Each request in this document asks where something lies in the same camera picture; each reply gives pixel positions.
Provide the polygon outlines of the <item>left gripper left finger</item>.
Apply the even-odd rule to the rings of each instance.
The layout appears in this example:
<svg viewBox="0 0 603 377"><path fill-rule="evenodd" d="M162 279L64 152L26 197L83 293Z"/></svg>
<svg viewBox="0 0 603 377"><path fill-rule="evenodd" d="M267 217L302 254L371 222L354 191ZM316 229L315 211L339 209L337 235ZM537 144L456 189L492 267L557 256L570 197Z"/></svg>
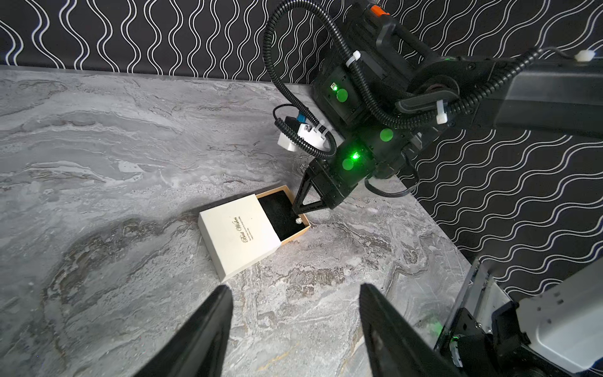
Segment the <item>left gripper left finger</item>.
<svg viewBox="0 0 603 377"><path fill-rule="evenodd" d="M232 322L232 291L219 285L137 376L220 376Z"/></svg>

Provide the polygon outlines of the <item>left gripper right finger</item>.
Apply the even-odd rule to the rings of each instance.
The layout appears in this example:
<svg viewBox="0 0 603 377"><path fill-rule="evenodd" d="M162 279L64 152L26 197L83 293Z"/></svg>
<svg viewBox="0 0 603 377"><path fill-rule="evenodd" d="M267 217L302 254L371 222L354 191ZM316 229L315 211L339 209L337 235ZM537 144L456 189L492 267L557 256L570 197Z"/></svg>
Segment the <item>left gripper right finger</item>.
<svg viewBox="0 0 603 377"><path fill-rule="evenodd" d="M373 376L458 376L372 284L362 284L361 324Z"/></svg>

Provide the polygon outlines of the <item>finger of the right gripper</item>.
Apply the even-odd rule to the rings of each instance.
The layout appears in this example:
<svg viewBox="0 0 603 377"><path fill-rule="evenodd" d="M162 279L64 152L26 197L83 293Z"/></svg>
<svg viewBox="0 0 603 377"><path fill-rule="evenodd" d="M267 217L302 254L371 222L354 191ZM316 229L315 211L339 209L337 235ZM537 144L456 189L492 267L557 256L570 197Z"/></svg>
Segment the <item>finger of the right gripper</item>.
<svg viewBox="0 0 603 377"><path fill-rule="evenodd" d="M317 210L329 209L324 193L324 174L320 167L310 164L301 180L301 185L292 204L293 212L297 215L307 214ZM309 202L307 200L311 190L314 190L318 200Z"/></svg>

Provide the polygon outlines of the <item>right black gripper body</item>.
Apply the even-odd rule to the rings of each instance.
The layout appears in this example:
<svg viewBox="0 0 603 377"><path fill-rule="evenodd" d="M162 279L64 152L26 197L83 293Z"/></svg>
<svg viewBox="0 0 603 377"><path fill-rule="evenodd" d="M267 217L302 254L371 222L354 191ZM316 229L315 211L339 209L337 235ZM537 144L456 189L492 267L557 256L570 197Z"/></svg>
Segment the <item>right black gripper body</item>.
<svg viewBox="0 0 603 377"><path fill-rule="evenodd" d="M328 162L313 160L309 165L312 187L320 197L319 209L334 209L375 170L372 159L345 157Z"/></svg>

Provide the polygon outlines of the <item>tan jewelry box drawer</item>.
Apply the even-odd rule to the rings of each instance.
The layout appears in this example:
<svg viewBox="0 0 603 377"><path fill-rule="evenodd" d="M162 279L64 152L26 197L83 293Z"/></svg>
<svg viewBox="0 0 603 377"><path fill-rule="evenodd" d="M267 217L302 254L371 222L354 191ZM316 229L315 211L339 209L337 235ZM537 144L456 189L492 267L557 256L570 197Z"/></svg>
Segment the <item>tan jewelry box drawer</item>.
<svg viewBox="0 0 603 377"><path fill-rule="evenodd" d="M281 185L256 195L271 226L281 241L281 245L290 243L307 232L311 224L305 215L293 212L292 204L295 197L292 191ZM296 218L303 220L302 224L295 222Z"/></svg>

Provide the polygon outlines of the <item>white jewelry box sleeve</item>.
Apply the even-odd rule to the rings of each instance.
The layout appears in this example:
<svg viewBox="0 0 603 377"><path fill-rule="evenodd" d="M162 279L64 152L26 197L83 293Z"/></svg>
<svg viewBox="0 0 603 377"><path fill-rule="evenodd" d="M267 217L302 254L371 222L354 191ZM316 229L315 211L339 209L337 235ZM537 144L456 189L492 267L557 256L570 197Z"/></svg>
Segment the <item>white jewelry box sleeve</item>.
<svg viewBox="0 0 603 377"><path fill-rule="evenodd" d="M281 246L280 238L254 194L201 211L198 225L222 283Z"/></svg>

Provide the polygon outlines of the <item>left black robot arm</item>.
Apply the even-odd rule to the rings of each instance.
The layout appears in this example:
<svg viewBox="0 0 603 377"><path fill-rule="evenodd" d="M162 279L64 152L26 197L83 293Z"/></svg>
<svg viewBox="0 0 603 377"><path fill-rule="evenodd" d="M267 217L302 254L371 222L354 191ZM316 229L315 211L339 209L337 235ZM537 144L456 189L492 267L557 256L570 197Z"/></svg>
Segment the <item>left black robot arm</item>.
<svg viewBox="0 0 603 377"><path fill-rule="evenodd" d="M466 278L458 309L430 348L372 284L359 310L375 376L578 376L602 359L602 263L557 286L504 303L482 328L467 309L476 274ZM141 376L219 376L232 320L232 292L213 290L143 368Z"/></svg>

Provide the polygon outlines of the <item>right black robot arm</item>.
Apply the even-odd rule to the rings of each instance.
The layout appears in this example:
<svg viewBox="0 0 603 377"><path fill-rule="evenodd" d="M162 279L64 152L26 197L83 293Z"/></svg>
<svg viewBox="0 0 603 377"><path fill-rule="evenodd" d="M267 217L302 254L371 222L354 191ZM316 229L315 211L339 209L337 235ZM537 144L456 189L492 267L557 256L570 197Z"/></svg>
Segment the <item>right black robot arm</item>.
<svg viewBox="0 0 603 377"><path fill-rule="evenodd" d="M278 23L301 9L314 15L334 49L315 82L320 120L276 71ZM439 55L379 6L358 1L339 27L313 1L283 1L262 42L265 69L287 106L323 136L320 150L298 133L293 117L277 128L312 156L292 204L298 215L333 209L359 183L387 179L411 166L412 138L425 130L501 128L602 136L602 63L584 50L571 56L534 46L514 59Z"/></svg>

